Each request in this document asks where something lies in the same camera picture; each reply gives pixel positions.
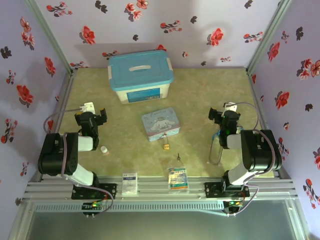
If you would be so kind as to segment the white flat packet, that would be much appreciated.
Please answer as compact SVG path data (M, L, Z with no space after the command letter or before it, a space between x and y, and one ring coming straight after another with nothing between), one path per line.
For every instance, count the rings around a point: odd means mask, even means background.
M122 174L121 193L123 196L138 194L138 174L136 172Z

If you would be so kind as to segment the aluminium front frame rails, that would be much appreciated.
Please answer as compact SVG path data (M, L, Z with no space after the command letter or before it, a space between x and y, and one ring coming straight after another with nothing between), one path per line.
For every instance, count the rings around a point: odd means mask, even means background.
M147 201L205 201L205 183L219 182L219 178L195 177L188 178L188 193L169 192L168 179L163 176L139 176L137 178L137 194L122 195L122 177L105 176L101 183L117 184L115 200L117 202L147 202ZM279 177L256 177L249 182L259 186L255 200L285 200L297 199L298 194L291 179ZM73 185L60 177L43 175L41 181L29 182L23 194L24 200L33 201L70 201Z

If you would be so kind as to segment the aluminium frame post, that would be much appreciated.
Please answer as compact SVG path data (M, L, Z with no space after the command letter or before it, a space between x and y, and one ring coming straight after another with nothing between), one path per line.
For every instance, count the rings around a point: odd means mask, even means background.
M66 56L64 55L57 39L55 38L50 26L48 25L46 19L44 18L43 14L39 6L37 5L35 0L23 0L29 11L32 13L40 28L42 29L43 34L46 36L47 40L51 44L53 50L57 54L60 61L63 63L65 70L67 71L69 76L72 76L73 70L71 69Z
M285 16L287 10L289 9L293 0L280 0L277 6L277 9L268 25L266 32L263 35L261 43L259 44L257 50L255 51L253 57L251 58L247 68L246 73L248 75L252 74L260 59L262 58L267 46L272 40L273 35L278 29L279 24L281 23L283 17Z

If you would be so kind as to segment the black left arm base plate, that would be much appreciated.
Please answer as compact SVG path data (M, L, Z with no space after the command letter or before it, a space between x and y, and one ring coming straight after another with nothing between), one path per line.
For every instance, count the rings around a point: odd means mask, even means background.
M108 191L112 197L116 198L117 184L116 183L100 183L98 188ZM71 199L72 200L103 200L105 197L110 198L104 191L98 191L86 187L73 186Z

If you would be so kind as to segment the blue lidded plastic storage box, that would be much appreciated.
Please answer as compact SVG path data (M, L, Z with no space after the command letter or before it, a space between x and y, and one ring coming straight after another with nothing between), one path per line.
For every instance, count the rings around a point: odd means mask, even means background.
M113 56L107 70L110 87L122 104L164 99L174 80L173 67L164 50Z

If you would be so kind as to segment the light blue cartoon tin box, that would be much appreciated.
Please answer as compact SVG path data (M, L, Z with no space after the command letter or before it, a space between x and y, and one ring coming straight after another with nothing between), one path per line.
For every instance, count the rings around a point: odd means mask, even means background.
M180 132L181 124L173 107L144 114L141 119L150 142Z

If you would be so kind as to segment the green blue printed packet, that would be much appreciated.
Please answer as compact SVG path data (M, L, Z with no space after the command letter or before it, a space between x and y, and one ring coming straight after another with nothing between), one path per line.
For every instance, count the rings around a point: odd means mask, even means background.
M187 169L183 167L170 167L168 170L168 191L171 194L187 194L190 187Z

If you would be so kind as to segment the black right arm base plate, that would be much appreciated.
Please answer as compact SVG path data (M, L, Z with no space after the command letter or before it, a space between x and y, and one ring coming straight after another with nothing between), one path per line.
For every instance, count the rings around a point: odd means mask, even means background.
M222 182L205 182L204 192L209 198L248 198L249 188L244 185L227 185Z

